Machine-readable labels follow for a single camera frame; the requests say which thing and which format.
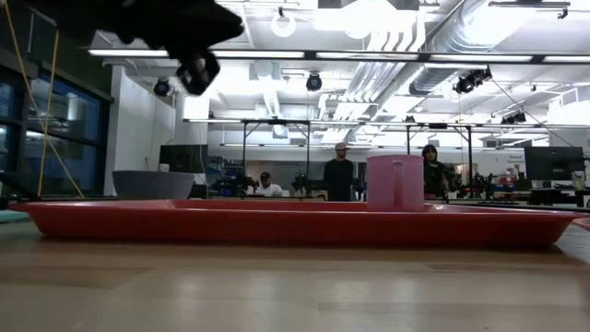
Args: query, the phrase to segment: pink mug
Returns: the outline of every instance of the pink mug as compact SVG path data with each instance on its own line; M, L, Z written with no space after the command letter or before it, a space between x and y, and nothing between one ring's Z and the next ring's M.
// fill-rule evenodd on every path
M424 159L408 155L369 157L367 205L375 211L422 210Z

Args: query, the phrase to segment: black monitor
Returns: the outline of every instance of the black monitor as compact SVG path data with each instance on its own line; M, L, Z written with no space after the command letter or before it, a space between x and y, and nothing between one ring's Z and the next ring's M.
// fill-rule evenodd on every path
M585 170L582 148L527 147L525 163L527 180L567 181Z
M205 173L207 145L161 146L159 163L169 164L170 172Z

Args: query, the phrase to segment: black shirt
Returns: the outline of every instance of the black shirt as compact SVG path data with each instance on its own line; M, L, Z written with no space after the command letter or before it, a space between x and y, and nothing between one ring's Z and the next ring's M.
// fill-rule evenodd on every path
M350 201L352 170L350 160L330 160L324 166L324 181L328 184L328 200L332 202Z
M442 163L424 160L424 194L443 195L445 167Z

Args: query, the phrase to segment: table surface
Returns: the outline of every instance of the table surface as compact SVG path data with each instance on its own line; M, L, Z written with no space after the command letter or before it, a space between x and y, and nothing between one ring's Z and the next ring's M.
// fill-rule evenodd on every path
M0 225L0 330L588 331L590 232L535 251L44 239Z

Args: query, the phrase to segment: white shirt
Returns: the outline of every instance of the white shirt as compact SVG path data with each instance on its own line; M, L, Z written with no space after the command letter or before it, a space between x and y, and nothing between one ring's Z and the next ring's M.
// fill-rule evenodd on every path
M264 188L262 185L256 189L256 193L254 192L251 186L248 187L248 195L263 195L263 196L283 196L283 189L280 188L278 184L270 184L267 188Z

